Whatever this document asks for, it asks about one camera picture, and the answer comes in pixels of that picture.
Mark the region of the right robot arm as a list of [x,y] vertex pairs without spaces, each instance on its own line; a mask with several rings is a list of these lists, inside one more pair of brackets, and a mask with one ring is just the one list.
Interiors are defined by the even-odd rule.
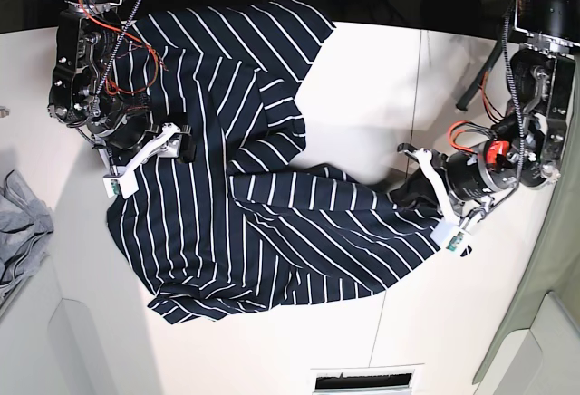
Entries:
[[[153,150],[154,155],[193,161],[195,143],[183,113],[154,115],[150,89],[165,68],[152,46],[131,33],[142,0],[135,0],[126,20],[117,16],[124,0],[63,0],[59,17],[56,61],[48,112],[76,130],[108,166],[120,166],[173,123],[176,134]],[[146,81],[141,87],[121,87],[113,79],[113,65],[143,51]]]

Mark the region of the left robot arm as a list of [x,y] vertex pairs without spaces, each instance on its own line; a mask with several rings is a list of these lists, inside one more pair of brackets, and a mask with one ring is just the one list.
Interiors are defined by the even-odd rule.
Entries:
[[480,201],[558,177],[578,48],[579,0],[513,1],[492,52],[456,104],[464,111],[479,94],[491,126],[452,124],[454,153],[434,150],[427,162],[445,195]]

